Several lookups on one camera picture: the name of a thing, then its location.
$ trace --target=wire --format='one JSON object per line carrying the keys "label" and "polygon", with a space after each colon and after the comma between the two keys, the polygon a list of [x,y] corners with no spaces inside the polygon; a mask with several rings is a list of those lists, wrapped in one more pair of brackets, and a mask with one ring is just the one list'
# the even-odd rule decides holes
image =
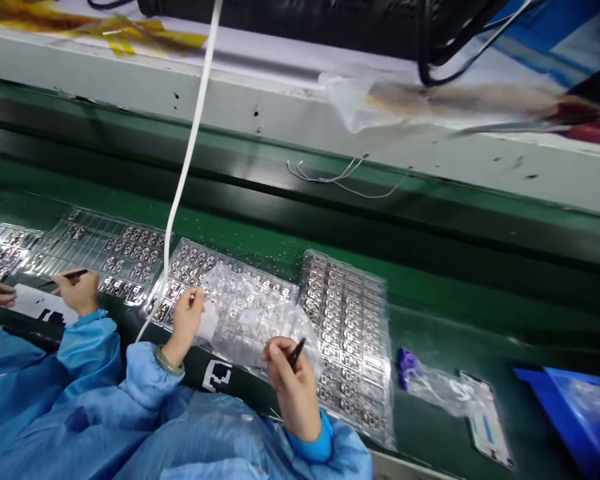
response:
{"label": "wire", "polygon": [[341,175],[334,177],[332,179],[324,179],[324,178],[312,179],[312,178],[310,178],[306,173],[304,173],[302,170],[300,170],[300,165],[302,165],[302,161],[300,163],[298,163],[298,165],[296,166],[295,173],[293,172],[293,170],[291,170],[291,166],[290,166],[289,162],[287,161],[287,170],[289,170],[290,174],[292,174],[294,177],[298,177],[300,180],[317,182],[317,183],[333,183],[334,185],[337,185],[338,187],[340,187],[348,192],[351,192],[354,195],[358,195],[359,197],[368,198],[368,199],[378,199],[378,198],[385,198],[385,197],[390,196],[393,192],[395,192],[397,190],[397,188],[400,185],[402,185],[402,182],[404,182],[405,178],[407,178],[407,174],[405,173],[402,176],[402,178],[400,179],[400,181],[398,183],[396,183],[395,186],[388,193],[385,193],[383,195],[365,195],[364,193],[360,193],[356,190],[352,190],[352,189],[344,186],[342,183],[338,182],[338,180],[342,180],[342,179],[345,179],[348,176],[350,176],[356,170],[356,168],[358,168],[362,164],[362,162],[364,162],[364,158],[361,158],[358,161],[358,163],[356,163],[356,165],[353,168],[351,168],[351,166],[353,165],[353,162],[355,162],[355,158],[353,160],[351,160],[350,164],[347,166],[347,168],[345,168],[344,172],[342,172]]}
{"label": "wire", "polygon": [[111,10],[114,8],[122,7],[134,0],[116,0],[111,3],[96,3],[93,0],[87,0],[89,6],[95,10]]}
{"label": "wire", "polygon": [[[541,5],[542,3],[544,3],[545,0],[535,0],[535,2],[533,2],[525,11],[524,13],[529,13],[531,10],[533,10],[534,8],[536,8],[538,5]],[[496,20],[495,22],[489,23],[488,25],[485,25],[482,30],[480,30],[480,33],[484,33],[484,32],[488,32],[493,30],[494,28],[498,28],[500,25],[504,25],[507,20],[509,20],[512,15],[507,15],[504,18],[501,18],[500,20]]]}
{"label": "wire", "polygon": [[431,54],[431,0],[419,0],[420,22],[419,22],[419,41],[418,41],[418,73],[420,81],[426,87],[436,87],[445,85],[450,81],[456,80],[460,75],[466,72],[473,63],[478,60],[485,50],[487,50],[497,38],[512,24],[522,13],[524,13],[533,0],[525,0],[522,6],[512,15],[507,17],[504,24],[495,32],[489,40],[484,42],[478,52],[465,62],[465,64],[454,74],[444,79],[431,78],[431,67],[429,65],[429,55]]}
{"label": "wire", "polygon": [[[164,296],[167,278],[169,276],[169,243],[171,240],[171,232],[173,230],[173,222],[175,220],[175,214],[178,211],[178,205],[180,204],[180,197],[182,196],[182,190],[185,187],[187,180],[187,174],[189,172],[189,165],[191,164],[191,156],[193,154],[193,146],[195,145],[195,139],[198,136],[198,129],[200,128],[200,120],[202,119],[202,110],[205,106],[205,96],[207,94],[207,84],[209,83],[209,73],[211,71],[211,61],[213,60],[213,50],[215,48],[215,38],[218,35],[218,24],[220,23],[220,12],[222,10],[222,0],[215,0],[213,4],[213,14],[211,16],[211,30],[209,32],[209,40],[207,42],[207,51],[205,52],[205,62],[202,67],[202,77],[200,78],[200,87],[198,89],[198,98],[195,102],[195,111],[193,113],[193,123],[191,124],[191,133],[189,134],[189,142],[187,144],[187,152],[185,154],[185,161],[182,165],[182,171],[180,172],[180,180],[178,187],[175,190],[175,196],[173,203],[171,204],[171,210],[169,212],[169,219],[167,220],[167,230],[165,232],[165,246],[164,246],[164,268],[163,274],[160,278],[159,286],[155,292],[157,298]],[[151,318],[154,316],[160,302],[156,301],[147,320],[140,329],[138,336],[135,341],[138,342],[142,337],[142,334],[147,329]]]}

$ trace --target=plastic bag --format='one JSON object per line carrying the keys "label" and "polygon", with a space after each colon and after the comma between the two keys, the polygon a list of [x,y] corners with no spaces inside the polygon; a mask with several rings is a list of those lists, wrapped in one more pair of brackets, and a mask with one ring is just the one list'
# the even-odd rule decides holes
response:
{"label": "plastic bag", "polygon": [[351,65],[323,72],[318,84],[352,133],[374,127],[462,121],[464,127],[556,115],[564,101],[552,85],[478,83],[424,88],[411,72]]}
{"label": "plastic bag", "polygon": [[468,417],[482,408],[481,392],[460,378],[422,365],[402,348],[399,358],[400,384],[411,395],[444,408],[454,417]]}
{"label": "plastic bag", "polygon": [[273,337],[305,338],[303,353],[316,377],[322,373],[319,342],[304,310],[246,273],[218,263],[202,280],[218,324],[211,339],[214,353],[235,365],[261,368],[262,351]]}
{"label": "plastic bag", "polygon": [[569,397],[582,414],[586,414],[592,420],[600,420],[600,385],[572,380]]}

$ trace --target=white tag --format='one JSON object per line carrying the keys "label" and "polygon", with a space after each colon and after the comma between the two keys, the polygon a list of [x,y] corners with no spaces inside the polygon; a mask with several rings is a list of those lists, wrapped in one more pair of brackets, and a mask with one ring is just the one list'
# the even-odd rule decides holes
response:
{"label": "white tag", "polygon": [[71,325],[78,322],[78,314],[62,300],[62,297],[40,291],[18,283],[15,305],[9,310],[22,313],[28,317]]}
{"label": "white tag", "polygon": [[200,327],[198,328],[198,334],[196,336],[211,342],[217,326],[218,314],[215,311],[215,304],[207,300],[205,302],[205,310],[200,316]]}
{"label": "white tag", "polygon": [[253,323],[258,320],[258,314],[260,310],[242,310],[240,314],[240,318],[238,318],[238,322],[240,323]]}
{"label": "white tag", "polygon": [[495,404],[495,395],[490,384],[466,372],[460,372],[460,378],[465,385],[470,386],[482,400],[476,404],[474,413],[469,416],[469,428],[473,445],[478,452],[491,460],[513,469],[515,464],[507,444],[505,431],[500,422],[500,414]]}

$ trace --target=pen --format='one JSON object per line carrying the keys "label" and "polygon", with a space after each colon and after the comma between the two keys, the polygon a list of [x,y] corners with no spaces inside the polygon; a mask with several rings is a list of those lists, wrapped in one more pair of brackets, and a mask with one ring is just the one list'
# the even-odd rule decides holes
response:
{"label": "pen", "polygon": [[305,341],[307,339],[306,338],[302,338],[302,340],[300,340],[300,343],[298,343],[298,345],[296,346],[296,348],[293,349],[293,351],[291,352],[289,358],[287,359],[289,362],[289,365],[291,366],[291,370],[293,370],[293,368],[295,367],[296,362],[298,362],[298,357],[300,357],[300,352],[302,352],[302,347],[305,346]]}
{"label": "pen", "polygon": [[[76,272],[71,272],[71,273],[68,273],[66,275],[63,275],[63,277],[66,278],[66,279],[68,279],[68,280],[71,280],[71,279],[74,279],[74,278],[81,277],[82,275],[84,275],[88,271],[89,270],[87,270],[87,269],[82,269],[82,270],[78,270]],[[48,287],[49,285],[53,285],[54,283],[55,282],[53,280],[51,280],[50,282],[46,282],[44,285],[40,285],[39,288]]]}

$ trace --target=blister tray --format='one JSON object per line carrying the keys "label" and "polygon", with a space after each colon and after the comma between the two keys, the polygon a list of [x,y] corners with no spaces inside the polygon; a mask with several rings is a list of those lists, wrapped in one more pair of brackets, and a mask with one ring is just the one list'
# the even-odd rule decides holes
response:
{"label": "blister tray", "polygon": [[25,270],[52,277],[85,267],[100,273],[101,292],[140,305],[162,270],[164,242],[163,231],[76,208],[42,238]]}
{"label": "blister tray", "polygon": [[[235,272],[244,272],[258,280],[266,288],[279,293],[283,298],[295,303],[298,298],[299,288],[290,282],[281,280],[262,270],[238,261],[227,255],[204,247],[194,241],[182,238],[169,259],[169,279],[167,281],[166,295],[161,297],[161,304],[156,310],[152,322],[166,330],[173,329],[173,304],[180,294],[191,287],[200,286],[201,276],[211,270],[216,263],[223,263]],[[158,283],[151,290],[150,300],[147,301],[143,311],[148,315],[155,305]]]}
{"label": "blister tray", "polygon": [[0,281],[29,258],[42,231],[0,223]]}
{"label": "blister tray", "polygon": [[300,304],[320,340],[320,404],[395,449],[391,342],[384,279],[307,250]]}

